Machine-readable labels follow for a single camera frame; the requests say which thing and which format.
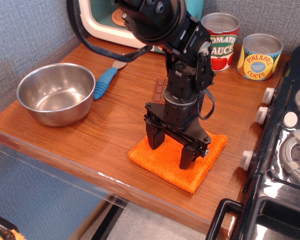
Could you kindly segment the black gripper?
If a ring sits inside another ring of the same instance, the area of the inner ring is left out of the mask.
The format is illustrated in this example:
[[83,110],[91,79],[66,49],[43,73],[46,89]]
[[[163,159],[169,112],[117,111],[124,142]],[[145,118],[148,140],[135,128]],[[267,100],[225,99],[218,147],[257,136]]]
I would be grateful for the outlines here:
[[170,136],[183,145],[179,168],[186,170],[197,157],[205,157],[211,137],[201,127],[199,120],[207,120],[212,112],[201,116],[204,98],[212,98],[209,89],[194,93],[189,99],[179,99],[164,90],[165,104],[147,102],[144,116],[149,146],[157,149]]

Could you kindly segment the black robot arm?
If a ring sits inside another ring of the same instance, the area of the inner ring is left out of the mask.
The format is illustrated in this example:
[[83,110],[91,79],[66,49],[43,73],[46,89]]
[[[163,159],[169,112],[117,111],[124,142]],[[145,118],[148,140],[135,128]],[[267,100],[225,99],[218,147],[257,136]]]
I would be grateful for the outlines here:
[[212,141],[200,125],[203,101],[212,95],[209,86],[215,76],[210,34],[188,13],[183,0],[117,0],[115,5],[140,42],[165,52],[165,102],[145,104],[147,139],[152,149],[166,136],[181,143],[179,167],[186,170],[207,154]]

